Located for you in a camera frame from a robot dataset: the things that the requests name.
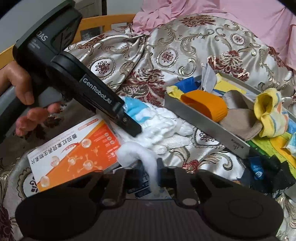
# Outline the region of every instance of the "green cloth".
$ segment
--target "green cloth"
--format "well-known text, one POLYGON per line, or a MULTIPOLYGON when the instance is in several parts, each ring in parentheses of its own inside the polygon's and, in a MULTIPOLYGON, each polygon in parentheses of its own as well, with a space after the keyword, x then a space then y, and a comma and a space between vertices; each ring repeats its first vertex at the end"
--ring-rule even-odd
MULTIPOLYGON (((288 132, 285 132, 281 135, 286 140, 289 140, 292 135, 288 132)), ((280 162, 287 161, 289 164, 289 169, 291 174, 294 178, 296 178, 296 169, 293 167, 293 165, 280 153, 278 153, 272 144, 269 141, 268 137, 259 137, 255 136, 251 141, 247 141, 247 143, 256 149, 258 152, 260 152, 262 155, 265 155, 267 157, 271 157, 273 155, 276 155, 276 157, 280 160, 280 162)))

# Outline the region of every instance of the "blue label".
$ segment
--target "blue label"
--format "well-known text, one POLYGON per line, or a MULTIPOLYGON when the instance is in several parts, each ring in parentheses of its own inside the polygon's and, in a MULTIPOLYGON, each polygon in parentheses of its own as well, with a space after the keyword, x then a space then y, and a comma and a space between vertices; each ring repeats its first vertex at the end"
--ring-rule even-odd
POLYGON ((261 164, 261 158, 260 157, 249 157, 251 169, 253 173, 255 174, 254 179, 255 180, 262 180, 264 178, 263 173, 264 170, 262 168, 261 164))

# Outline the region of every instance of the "wall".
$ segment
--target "wall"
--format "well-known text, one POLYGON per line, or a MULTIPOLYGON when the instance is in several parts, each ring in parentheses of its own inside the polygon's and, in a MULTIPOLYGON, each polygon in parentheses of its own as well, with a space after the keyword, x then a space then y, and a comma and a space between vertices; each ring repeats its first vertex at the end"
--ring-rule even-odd
POLYGON ((143 0, 107 0, 107 14, 137 13, 143 0))
POLYGON ((0 52, 64 0, 22 0, 0 19, 0 52))

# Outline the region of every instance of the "gray fabric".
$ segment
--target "gray fabric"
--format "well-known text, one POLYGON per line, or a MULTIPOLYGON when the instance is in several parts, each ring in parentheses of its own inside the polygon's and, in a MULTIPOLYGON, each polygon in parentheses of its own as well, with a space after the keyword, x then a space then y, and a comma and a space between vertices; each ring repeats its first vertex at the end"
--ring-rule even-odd
POLYGON ((254 111, 249 109, 229 109, 227 116, 219 124, 245 141, 257 136, 263 128, 254 111))
POLYGON ((203 91, 211 93, 216 83, 217 77, 214 70, 210 65, 206 64, 202 67, 201 89, 203 91))
POLYGON ((254 102, 236 90, 226 92, 223 100, 229 109, 254 109, 254 102))

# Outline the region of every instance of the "cotton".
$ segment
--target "cotton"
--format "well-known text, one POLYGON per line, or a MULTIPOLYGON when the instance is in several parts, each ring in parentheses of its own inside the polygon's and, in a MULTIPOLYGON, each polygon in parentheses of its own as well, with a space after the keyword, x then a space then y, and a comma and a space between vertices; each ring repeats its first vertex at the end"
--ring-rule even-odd
POLYGON ((153 194, 159 193, 157 184, 157 158, 158 155, 142 147, 136 142, 126 142, 117 150, 117 161, 123 167, 130 167, 138 160, 141 160, 145 171, 149 175, 149 186, 153 194))
MULTIPOLYGON (((122 97, 122 99, 124 101, 128 99, 128 102, 135 100, 130 97, 122 97)), ((134 113, 136 121, 146 119, 144 122, 138 122, 142 127, 142 132, 136 137, 130 136, 116 124, 111 123, 114 132, 122 142, 136 142, 157 154, 165 154, 170 148, 183 147, 190 143, 190 138, 187 136, 193 134, 191 124, 178 118, 166 108, 155 107, 148 103, 143 104, 147 108, 139 108, 139 112, 134 113)), ((128 106, 132 105, 125 105, 126 113, 130 111, 128 106)))

